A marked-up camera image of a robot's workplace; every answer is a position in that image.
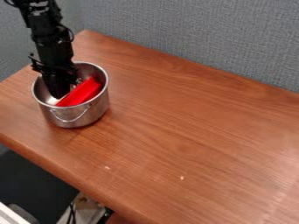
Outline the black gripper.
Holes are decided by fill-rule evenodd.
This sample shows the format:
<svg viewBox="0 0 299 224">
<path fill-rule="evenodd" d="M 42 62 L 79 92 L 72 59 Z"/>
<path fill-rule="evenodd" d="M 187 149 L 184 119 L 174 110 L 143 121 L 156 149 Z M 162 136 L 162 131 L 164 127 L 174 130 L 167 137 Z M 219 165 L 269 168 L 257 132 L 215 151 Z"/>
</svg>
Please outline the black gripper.
<svg viewBox="0 0 299 224">
<path fill-rule="evenodd" d="M 72 62 L 74 37 L 70 34 L 32 35 L 39 58 L 30 56 L 32 70 L 39 72 L 51 96 L 60 99 L 78 85 L 80 78 Z"/>
</svg>

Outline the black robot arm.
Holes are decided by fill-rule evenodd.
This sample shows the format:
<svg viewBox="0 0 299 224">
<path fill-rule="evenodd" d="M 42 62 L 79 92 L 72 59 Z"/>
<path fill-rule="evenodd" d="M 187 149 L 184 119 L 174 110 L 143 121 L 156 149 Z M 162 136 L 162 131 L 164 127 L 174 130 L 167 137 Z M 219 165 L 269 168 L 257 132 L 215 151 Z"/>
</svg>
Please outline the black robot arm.
<svg viewBox="0 0 299 224">
<path fill-rule="evenodd" d="M 56 0 L 4 0 L 23 16 L 39 58 L 34 53 L 32 70 L 42 78 L 51 96 L 60 99 L 70 91 L 71 85 L 79 83 L 78 68 L 72 62 L 75 39 L 71 29 L 62 23 L 62 8 Z"/>
</svg>

